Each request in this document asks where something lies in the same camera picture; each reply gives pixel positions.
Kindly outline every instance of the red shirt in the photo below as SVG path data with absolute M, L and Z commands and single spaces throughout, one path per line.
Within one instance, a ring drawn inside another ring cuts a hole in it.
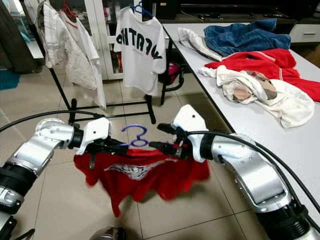
M 296 60 L 286 49 L 269 49 L 264 51 L 237 52 L 220 62 L 211 62 L 207 68 L 216 69 L 225 65 L 234 71 L 257 71 L 268 79 L 283 80 L 307 93 L 310 98 L 320 102 L 320 82 L 300 78 L 300 73 L 294 69 Z
M 94 169 L 89 169 L 90 158 L 87 153 L 75 155 L 74 164 L 85 174 L 89 186 L 102 183 L 116 217 L 121 214 L 120 202 L 129 195 L 140 202 L 149 190 L 155 190 L 162 199 L 171 200 L 188 192 L 194 181 L 210 176 L 207 161 L 183 160 L 159 150 L 129 149 L 127 156 L 97 153 Z

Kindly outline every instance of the black metal rack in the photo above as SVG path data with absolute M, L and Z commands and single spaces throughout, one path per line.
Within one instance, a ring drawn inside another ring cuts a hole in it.
M 30 16 L 29 16 L 29 13 L 28 13 L 28 10 L 27 10 L 27 7 L 25 5 L 25 1 L 24 0 L 19 0 L 20 3 L 21 3 L 21 6 L 22 6 L 22 9 L 24 11 L 24 14 L 25 14 L 25 17 L 27 19 L 27 22 L 28 22 L 28 25 L 29 25 L 29 28 L 41 50 L 41 53 L 43 56 L 46 55 L 46 51 L 44 49 L 44 46 L 43 46 L 43 43 L 41 42 L 41 39 L 40 39 L 40 36 L 38 34 L 38 31 L 37 31 L 37 28 L 35 26 L 35 24 L 32 22 Z M 85 109 L 96 109 L 96 108 L 99 108 L 99 106 L 97 105 L 93 105 L 93 106 L 81 106 L 81 107 L 78 107 L 77 106 L 77 100 L 75 98 L 73 98 L 71 100 L 71 105 L 69 104 L 68 102 L 68 99 L 66 97 L 66 94 L 58 80 L 58 77 L 56 75 L 56 72 L 54 69 L 52 68 L 49 68 L 50 70 L 50 73 L 53 77 L 53 80 L 60 92 L 60 95 L 63 99 L 63 102 L 66 106 L 66 108 L 68 110 L 85 110 Z M 117 114 L 117 115 L 108 115 L 107 118 L 119 118 L 119 117 L 129 117 L 129 116 L 137 116 L 137 115 L 147 115 L 149 114 L 150 115 L 150 120 L 151 120 L 151 123 L 152 124 L 155 124 L 156 123 L 156 117 L 155 117 L 155 113 L 154 113 L 154 110 L 152 108 L 152 96 L 151 95 L 145 95 L 144 96 L 144 100 L 143 101 L 135 101 L 135 102 L 123 102 L 123 103 L 110 103 L 110 104 L 107 104 L 106 107 L 119 107 L 119 106 L 130 106 L 130 105 L 140 105 L 140 104 L 146 104 L 147 105 L 147 108 L 148 108 L 148 111 L 143 111 L 143 112 L 135 112 L 135 113 L 124 113 L 124 114 Z M 92 120 L 92 119 L 95 119 L 95 117 L 86 117 L 86 118 L 76 118 L 76 113 L 70 113 L 69 115 L 69 121 L 68 123 L 69 124 L 73 124 L 74 122 L 79 122 L 79 121 L 87 121 L 87 120 Z

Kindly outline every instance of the denim jeans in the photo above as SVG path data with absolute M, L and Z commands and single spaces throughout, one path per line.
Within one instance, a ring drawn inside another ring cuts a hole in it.
M 265 19 L 248 25 L 234 23 L 230 26 L 208 26 L 204 29 L 208 48 L 228 56 L 238 52 L 253 52 L 267 49 L 289 49 L 288 34 L 275 34 L 277 19 Z

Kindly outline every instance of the pink object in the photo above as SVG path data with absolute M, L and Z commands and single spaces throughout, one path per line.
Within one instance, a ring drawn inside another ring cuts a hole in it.
M 168 71 L 168 75 L 170 78 L 170 84 L 173 84 L 175 79 L 177 78 L 177 76 L 180 73 L 180 67 L 174 63 L 174 62 L 170 62 L 169 65 L 169 71 Z

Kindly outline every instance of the fabric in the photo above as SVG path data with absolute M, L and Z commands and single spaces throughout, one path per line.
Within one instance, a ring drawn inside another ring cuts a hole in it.
M 39 73 L 41 67 L 33 59 L 5 4 L 0 1 L 0 64 L 15 73 Z
M 289 50 L 269 49 L 234 53 L 221 62 L 211 62 L 205 67 L 216 69 L 221 65 L 229 70 L 257 71 L 268 79 L 283 80 L 307 93 L 314 101 L 320 102 L 320 82 L 300 77 L 300 73 L 294 69 L 296 60 Z
M 48 68 L 63 68 L 71 83 L 96 90 L 97 81 L 89 60 L 48 0 L 39 4 L 36 24 L 46 50 Z
M 164 200 L 187 192 L 195 181 L 209 178 L 208 162 L 199 163 L 163 154 L 159 150 L 129 149 L 127 156 L 97 153 L 94 169 L 89 169 L 91 155 L 75 155 L 74 164 L 81 170 L 89 186 L 98 181 L 110 195 L 116 217 L 119 204 L 127 196 L 140 202 L 149 190 L 155 190 Z
M 228 56 L 238 52 L 262 51 L 267 49 L 289 49 L 288 34 L 275 34 L 277 19 L 265 19 L 250 24 L 234 23 L 230 26 L 208 26 L 204 29 L 208 48 Z
M 240 103 L 256 103 L 276 118 L 281 119 L 284 128 L 293 128 L 305 124 L 315 112 L 314 101 L 299 88 L 277 79 L 270 79 L 276 89 L 276 97 L 268 99 L 262 85 L 246 71 L 234 71 L 224 65 L 217 69 L 202 67 L 199 72 L 216 79 L 218 87 L 222 87 L 223 95 L 230 101 L 237 102 L 233 97 L 233 85 L 241 84 L 251 91 L 251 96 Z
M 86 55 L 93 70 L 96 89 L 83 89 L 84 96 L 85 98 L 94 99 L 94 102 L 97 105 L 105 109 L 106 97 L 102 82 L 100 57 L 97 53 L 94 43 L 92 42 L 88 31 L 77 17 L 76 22 L 74 23 L 69 20 L 64 11 L 60 10 L 59 15 L 64 24 L 66 25 L 67 29 L 69 30 L 71 36 L 80 47 L 81 51 Z
M 180 43 L 185 47 L 196 50 L 200 54 L 209 57 L 212 60 L 222 61 L 221 55 L 207 47 L 205 38 L 197 35 L 190 29 L 178 27 L 178 36 Z
M 130 7 L 120 10 L 114 51 L 121 51 L 123 84 L 145 94 L 158 94 L 158 74 L 166 70 L 166 46 L 161 23 L 139 21 Z

